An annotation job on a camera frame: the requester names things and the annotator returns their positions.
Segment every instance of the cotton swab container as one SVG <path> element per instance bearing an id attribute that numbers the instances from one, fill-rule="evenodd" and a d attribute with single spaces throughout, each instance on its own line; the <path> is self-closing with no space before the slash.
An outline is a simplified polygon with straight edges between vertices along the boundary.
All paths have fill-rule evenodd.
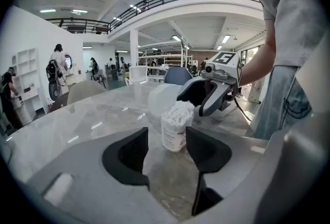
<path id="1" fill-rule="evenodd" d="M 179 152 L 186 145 L 186 127 L 192 124 L 194 108 L 190 102 L 177 101 L 161 115 L 162 142 L 166 149 Z"/>

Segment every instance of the gray shirt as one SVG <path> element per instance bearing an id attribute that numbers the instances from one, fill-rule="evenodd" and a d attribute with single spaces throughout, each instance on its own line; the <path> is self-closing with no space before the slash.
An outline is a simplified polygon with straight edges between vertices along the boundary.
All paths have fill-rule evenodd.
<path id="1" fill-rule="evenodd" d="M 260 0 L 265 20 L 275 21 L 275 66 L 301 67 L 327 27 L 318 0 Z"/>

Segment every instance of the blue chair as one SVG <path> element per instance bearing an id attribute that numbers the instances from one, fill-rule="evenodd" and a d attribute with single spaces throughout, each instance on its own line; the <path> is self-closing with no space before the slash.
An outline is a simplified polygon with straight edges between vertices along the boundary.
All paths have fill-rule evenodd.
<path id="1" fill-rule="evenodd" d="M 164 83 L 182 86 L 190 79 L 192 79 L 192 75 L 187 68 L 170 67 L 164 77 Z"/>

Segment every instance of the white pillar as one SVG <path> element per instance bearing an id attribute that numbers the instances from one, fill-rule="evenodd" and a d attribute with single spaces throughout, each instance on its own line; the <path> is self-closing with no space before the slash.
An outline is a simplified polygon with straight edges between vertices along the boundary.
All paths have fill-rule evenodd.
<path id="1" fill-rule="evenodd" d="M 139 44 L 139 35 L 137 29 L 132 29 L 129 33 L 130 40 L 130 61 L 132 66 L 138 65 L 138 44 Z"/>

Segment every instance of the white t-shirt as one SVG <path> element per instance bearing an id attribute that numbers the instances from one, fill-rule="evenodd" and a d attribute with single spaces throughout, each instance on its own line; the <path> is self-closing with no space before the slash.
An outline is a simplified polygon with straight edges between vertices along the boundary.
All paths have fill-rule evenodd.
<path id="1" fill-rule="evenodd" d="M 49 60 L 56 60 L 58 67 L 63 67 L 63 62 L 65 62 L 65 54 L 63 52 L 54 52 Z"/>

